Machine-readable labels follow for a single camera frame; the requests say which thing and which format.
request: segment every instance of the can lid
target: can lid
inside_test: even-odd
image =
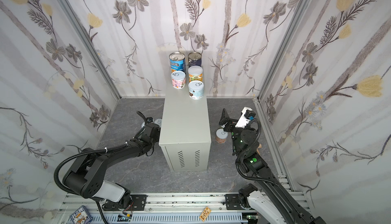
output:
[[[170,54],[169,57],[171,60],[178,61],[178,60],[183,60],[185,58],[185,55],[181,52],[174,52]]]
[[[226,139],[228,137],[228,133],[224,131],[224,129],[220,128],[217,129],[216,136],[218,136],[219,139]]]
[[[201,59],[201,57],[202,57],[202,55],[198,52],[191,52],[189,54],[189,59],[191,59],[191,60],[199,60],[199,59]]]
[[[171,78],[174,80],[183,80],[185,77],[186,74],[181,70],[177,70],[171,73]]]
[[[190,66],[188,69],[189,74],[191,75],[201,75],[202,74],[202,67],[198,65]]]
[[[189,89],[191,90],[201,90],[203,88],[204,88],[204,83],[202,81],[194,80],[189,83]]]

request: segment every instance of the can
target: can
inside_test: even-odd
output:
[[[191,81],[202,81],[202,67],[198,65],[193,65],[192,67],[189,67],[188,73],[189,73],[189,82]]]
[[[186,74],[183,71],[176,70],[171,73],[172,86],[175,89],[182,89],[186,85]]]
[[[173,73],[176,70],[180,70],[186,73],[186,61],[185,61],[185,55],[181,52],[174,52],[170,54],[170,66],[171,66],[171,73]]]
[[[198,52],[191,52],[189,54],[189,67],[192,67],[193,65],[198,65],[201,66],[202,60],[201,60],[202,55]]]
[[[224,129],[220,128],[216,131],[216,142],[217,143],[225,143],[227,140],[228,133],[224,131]]]
[[[204,96],[204,83],[202,81],[191,81],[189,83],[189,95],[194,100]]]

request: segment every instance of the floral wallpaper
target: floral wallpaper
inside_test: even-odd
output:
[[[56,0],[0,10],[0,219],[52,223],[65,196],[54,169],[97,145],[116,99]]]
[[[260,102],[327,223],[388,223],[391,0],[311,0]]]
[[[178,51],[202,54],[207,95],[257,96],[299,0],[69,2],[122,96],[165,95]]]

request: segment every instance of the ventilation slot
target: ventilation slot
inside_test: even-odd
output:
[[[179,157],[179,164],[181,165],[181,167],[184,167],[185,166],[185,160],[183,159],[182,151],[178,152],[178,157]]]
[[[196,164],[195,167],[199,166],[199,150],[195,152],[194,159],[195,159],[195,164]]]

